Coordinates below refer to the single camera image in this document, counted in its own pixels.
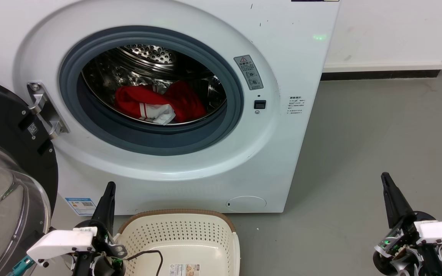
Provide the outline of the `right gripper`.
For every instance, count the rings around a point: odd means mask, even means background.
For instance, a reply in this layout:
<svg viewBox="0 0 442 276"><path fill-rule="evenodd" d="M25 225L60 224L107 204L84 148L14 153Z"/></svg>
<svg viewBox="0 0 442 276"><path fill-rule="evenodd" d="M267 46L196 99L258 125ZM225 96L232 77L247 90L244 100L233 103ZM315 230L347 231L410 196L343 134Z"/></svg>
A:
<svg viewBox="0 0 442 276"><path fill-rule="evenodd" d="M375 246L375 266L412 266L418 264L414 256L419 239L415 222L432 221L434 217L421 211L413 211L401 190L388 172L381 174L386 208L388 234Z"/></svg>

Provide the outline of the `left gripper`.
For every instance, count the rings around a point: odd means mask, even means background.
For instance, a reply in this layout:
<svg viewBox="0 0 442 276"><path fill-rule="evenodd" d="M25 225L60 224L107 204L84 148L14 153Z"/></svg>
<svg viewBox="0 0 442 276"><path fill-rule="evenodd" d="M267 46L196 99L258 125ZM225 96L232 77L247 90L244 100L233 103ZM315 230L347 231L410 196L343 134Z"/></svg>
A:
<svg viewBox="0 0 442 276"><path fill-rule="evenodd" d="M123 261L128 252L124 245L116 242L111 231L114 226L116 184L109 182L91 220L77 224L73 230L91 233L91 241L83 249L72 248L74 268L84 269L123 269Z"/></svg>

